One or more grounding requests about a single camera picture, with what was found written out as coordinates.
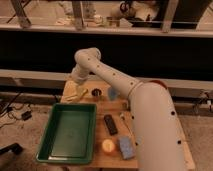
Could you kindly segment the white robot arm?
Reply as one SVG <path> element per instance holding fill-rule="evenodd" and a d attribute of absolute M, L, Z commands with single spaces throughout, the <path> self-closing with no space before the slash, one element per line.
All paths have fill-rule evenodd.
<path fill-rule="evenodd" d="M 78 50 L 71 77 L 83 84 L 90 72 L 130 102 L 139 171 L 187 171 L 177 114 L 167 88 L 143 83 L 100 61 L 97 48 Z"/>

